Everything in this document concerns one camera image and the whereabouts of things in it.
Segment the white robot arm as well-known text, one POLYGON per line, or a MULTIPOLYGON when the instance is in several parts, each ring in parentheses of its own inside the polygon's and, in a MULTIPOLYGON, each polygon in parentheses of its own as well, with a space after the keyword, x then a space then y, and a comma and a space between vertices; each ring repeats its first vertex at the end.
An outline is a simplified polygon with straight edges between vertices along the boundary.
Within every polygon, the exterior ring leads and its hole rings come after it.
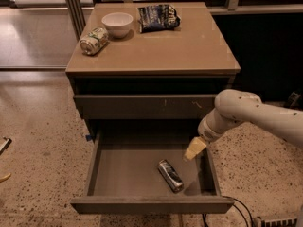
POLYGON ((256 94, 226 89, 216 95, 214 108, 200 122, 198 136, 189 143, 184 159, 192 160, 210 143, 243 122, 303 148, 302 111, 263 104, 256 94))

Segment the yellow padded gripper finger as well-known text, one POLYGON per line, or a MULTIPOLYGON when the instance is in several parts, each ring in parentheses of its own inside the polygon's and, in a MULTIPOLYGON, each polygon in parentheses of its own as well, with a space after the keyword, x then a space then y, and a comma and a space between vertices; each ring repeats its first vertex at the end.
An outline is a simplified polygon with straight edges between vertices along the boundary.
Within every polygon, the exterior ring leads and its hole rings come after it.
POLYGON ((202 137, 194 137, 185 151, 184 160, 191 161, 207 147, 207 142, 202 137))

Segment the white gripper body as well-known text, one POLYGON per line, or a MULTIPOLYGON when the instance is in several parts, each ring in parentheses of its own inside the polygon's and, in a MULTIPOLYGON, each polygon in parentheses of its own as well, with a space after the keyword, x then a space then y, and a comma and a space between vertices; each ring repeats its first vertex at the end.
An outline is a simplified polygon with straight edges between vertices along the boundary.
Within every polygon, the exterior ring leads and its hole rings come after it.
POLYGON ((218 140, 224 134, 223 120, 204 117, 198 126, 198 133, 207 142, 218 140))

